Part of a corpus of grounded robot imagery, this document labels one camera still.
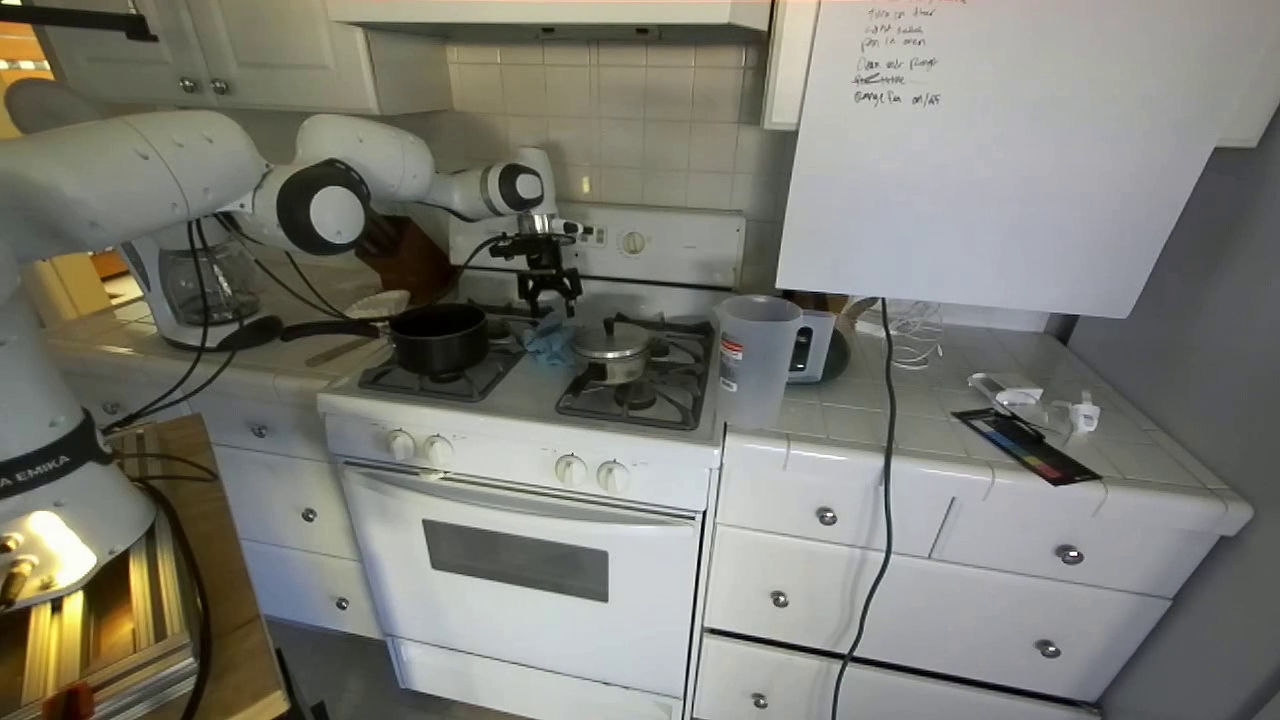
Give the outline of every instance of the white tile backsplash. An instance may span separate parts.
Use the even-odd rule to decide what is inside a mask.
[[[759,133],[759,55],[762,37],[449,42],[457,113],[513,147],[546,142],[558,198],[768,225],[783,209],[791,134]]]

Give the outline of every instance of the oven door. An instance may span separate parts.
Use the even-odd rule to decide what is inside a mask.
[[[379,628],[681,696],[701,514],[344,468]]]

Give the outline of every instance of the white container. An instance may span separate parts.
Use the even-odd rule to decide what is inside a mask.
[[[733,294],[716,308],[720,412],[762,427],[783,408],[801,308],[774,294]]]

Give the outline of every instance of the range hood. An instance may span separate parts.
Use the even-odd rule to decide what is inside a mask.
[[[348,23],[768,26],[768,0],[328,0]]]

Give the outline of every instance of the white stove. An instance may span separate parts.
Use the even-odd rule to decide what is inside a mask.
[[[528,356],[508,318],[461,387],[373,363],[320,393],[320,417],[405,688],[521,717],[681,717],[720,465],[709,308],[734,278],[742,221],[571,221],[590,225],[566,250],[575,311],[653,333],[642,383]],[[452,231],[457,258],[487,231]],[[461,294],[500,302],[513,277],[487,262]]]

